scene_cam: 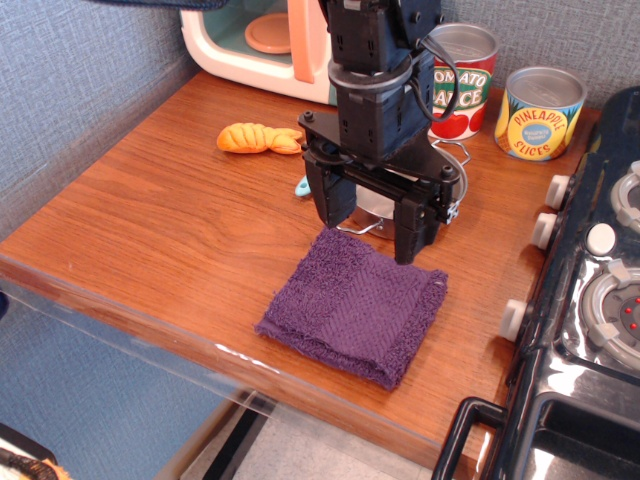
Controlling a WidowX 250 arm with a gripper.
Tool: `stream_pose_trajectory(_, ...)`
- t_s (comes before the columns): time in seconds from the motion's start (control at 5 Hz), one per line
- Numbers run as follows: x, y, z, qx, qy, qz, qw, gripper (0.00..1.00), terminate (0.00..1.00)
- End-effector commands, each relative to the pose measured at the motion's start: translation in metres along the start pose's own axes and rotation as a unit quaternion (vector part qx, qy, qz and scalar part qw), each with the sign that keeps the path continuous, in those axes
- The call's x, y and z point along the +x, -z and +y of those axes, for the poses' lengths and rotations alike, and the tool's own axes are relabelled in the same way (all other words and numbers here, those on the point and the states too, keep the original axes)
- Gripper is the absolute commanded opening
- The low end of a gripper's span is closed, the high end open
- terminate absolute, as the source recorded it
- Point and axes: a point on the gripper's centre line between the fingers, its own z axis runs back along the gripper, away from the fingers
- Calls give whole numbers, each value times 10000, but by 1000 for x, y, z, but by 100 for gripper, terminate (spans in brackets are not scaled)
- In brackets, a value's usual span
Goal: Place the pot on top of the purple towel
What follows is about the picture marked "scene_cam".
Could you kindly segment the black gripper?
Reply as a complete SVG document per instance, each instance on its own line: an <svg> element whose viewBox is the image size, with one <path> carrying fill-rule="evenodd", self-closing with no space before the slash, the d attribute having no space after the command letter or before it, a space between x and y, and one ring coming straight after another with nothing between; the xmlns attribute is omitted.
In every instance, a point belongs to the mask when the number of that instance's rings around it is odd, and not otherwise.
<svg viewBox="0 0 640 480"><path fill-rule="evenodd" d="M334 114L299 123L306 177L320 220L335 228L356 207L360 185L394 202L395 261L409 265L448 219L460 173L431 146L434 55L412 52L387 71L361 73L335 61Z"/></svg>

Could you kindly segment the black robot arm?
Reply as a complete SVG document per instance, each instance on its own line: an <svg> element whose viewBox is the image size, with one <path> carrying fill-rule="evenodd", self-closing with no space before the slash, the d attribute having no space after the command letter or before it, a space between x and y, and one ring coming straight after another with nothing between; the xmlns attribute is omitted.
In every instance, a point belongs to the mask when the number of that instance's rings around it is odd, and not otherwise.
<svg viewBox="0 0 640 480"><path fill-rule="evenodd" d="M429 141L436 61L454 60L436 41L438 1L323 1L336 90L334 114L307 111L299 124L306 177L322 222L335 228L363 187L394 203L395 260L410 264L451 221L461 171Z"/></svg>

